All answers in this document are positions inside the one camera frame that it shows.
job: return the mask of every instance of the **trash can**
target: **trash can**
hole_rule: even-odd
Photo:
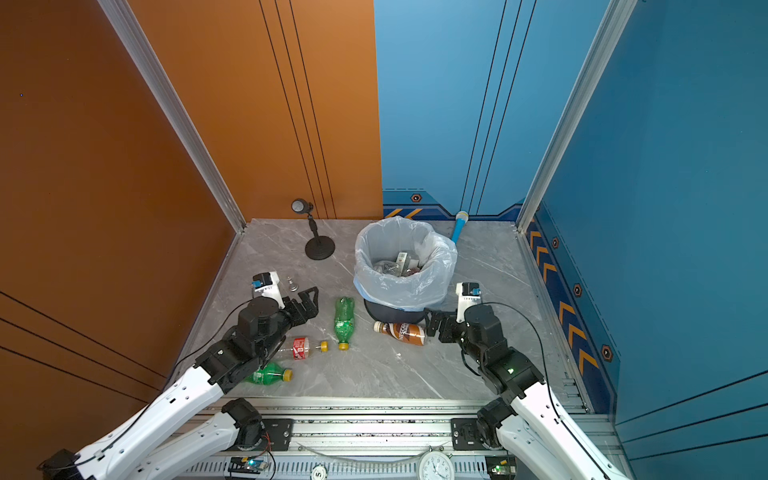
[[[419,258],[421,270],[411,276],[378,273],[373,265],[394,260],[398,253],[411,251]],[[418,322],[426,307],[437,306],[448,294],[456,267],[456,245],[435,232],[432,225],[403,217],[385,218],[363,228],[355,242],[355,287],[371,316],[372,308],[399,310],[381,321]],[[376,308],[377,312],[388,309]]]

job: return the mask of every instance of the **clock face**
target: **clock face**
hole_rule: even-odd
[[[430,452],[419,463],[419,480],[453,480],[453,462],[440,452]]]

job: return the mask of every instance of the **marble surface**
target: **marble surface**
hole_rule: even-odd
[[[400,399],[490,400],[495,396],[483,381],[462,364],[459,349],[428,339],[425,346],[411,346],[373,331],[373,319],[353,285],[354,246],[357,233],[368,220],[318,220],[319,232],[336,242],[328,259],[313,261],[304,255],[311,232],[306,220],[253,220],[236,248],[211,308],[204,317],[193,345],[210,338],[221,321],[237,304],[250,297],[250,280],[255,273],[276,271],[285,296],[286,278],[291,276],[299,290],[319,288],[319,315],[290,331],[290,336],[328,339],[328,353],[313,354],[306,361],[283,362],[293,369],[292,382],[271,386],[241,383],[227,394],[239,396],[332,396]],[[453,222],[430,222],[436,231],[450,237]],[[458,241],[458,262],[452,284],[477,281],[485,301],[509,303],[537,326],[544,343],[550,383],[558,396],[565,396],[564,362],[558,351],[559,339],[541,319],[524,260],[514,241],[514,230],[506,222],[469,222]],[[355,299],[355,333],[349,351],[339,351],[333,335],[333,301],[339,296]],[[444,310],[456,308],[450,290]],[[517,313],[495,306],[510,346],[522,351],[541,369],[541,350],[528,323]],[[232,315],[223,332],[237,320]],[[183,367],[191,365],[188,360]]]

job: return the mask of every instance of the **green sprite bottle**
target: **green sprite bottle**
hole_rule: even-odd
[[[252,375],[245,377],[246,382],[257,385],[272,385],[275,382],[283,380],[290,382],[293,377],[293,370],[280,368],[275,362],[269,362],[261,370],[253,372]]]
[[[339,339],[339,350],[349,350],[349,338],[355,331],[355,299],[342,296],[336,300],[336,318],[333,331]]]

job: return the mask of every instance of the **red bottle label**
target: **red bottle label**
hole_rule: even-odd
[[[306,337],[300,339],[294,339],[293,341],[293,358],[296,360],[306,359],[306,350],[304,344],[306,343]]]

